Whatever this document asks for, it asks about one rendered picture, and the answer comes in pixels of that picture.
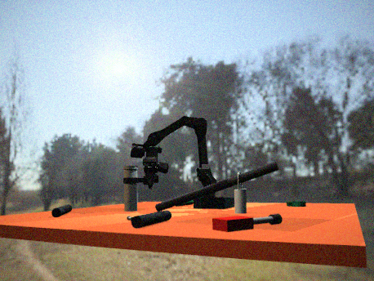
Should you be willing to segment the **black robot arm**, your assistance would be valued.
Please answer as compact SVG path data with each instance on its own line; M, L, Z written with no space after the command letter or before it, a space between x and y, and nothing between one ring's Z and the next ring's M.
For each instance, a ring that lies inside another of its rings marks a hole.
M215 184L217 180L212 176L207 160L207 120L205 118L181 117L162 130L149 134L147 141L143 145L132 143L131 157L142 158L145 156L145 152L146 156L155 155L158 157L158 153L162 153L162 148L153 146L156 146L162 139L182 126L194 128L198 138L199 168L196 169L198 179L202 182L203 187ZM167 163L157 162L156 168L157 171L155 173L167 173L169 166Z

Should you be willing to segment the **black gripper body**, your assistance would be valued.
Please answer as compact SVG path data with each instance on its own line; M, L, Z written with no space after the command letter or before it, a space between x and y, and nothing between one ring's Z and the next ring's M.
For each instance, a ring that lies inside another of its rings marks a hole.
M155 155L148 155L145 158L143 158L143 166L145 167L156 167L157 166L158 157ZM154 176L157 176L157 174L154 173ZM154 181L154 183L158 183L158 179Z

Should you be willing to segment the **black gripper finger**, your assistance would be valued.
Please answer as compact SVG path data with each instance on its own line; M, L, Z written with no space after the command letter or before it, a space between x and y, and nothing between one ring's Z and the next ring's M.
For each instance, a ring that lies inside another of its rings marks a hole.
M157 171L156 167L144 167L145 176L146 176L146 179L149 185L151 185L154 173L156 171Z
M156 181L158 179L157 176L153 176L153 184L154 184L154 181ZM148 185L149 189L151 190L153 185Z

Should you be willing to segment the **green cylinder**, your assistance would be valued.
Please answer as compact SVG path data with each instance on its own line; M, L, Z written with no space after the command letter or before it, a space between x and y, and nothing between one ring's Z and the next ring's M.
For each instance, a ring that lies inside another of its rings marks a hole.
M193 200L191 200L191 201L189 201L189 202L187 202L187 203L182 203L182 204L180 204L180 205L177 205L176 207L187 206L187 205L192 205L192 204L194 204L194 201L193 201Z

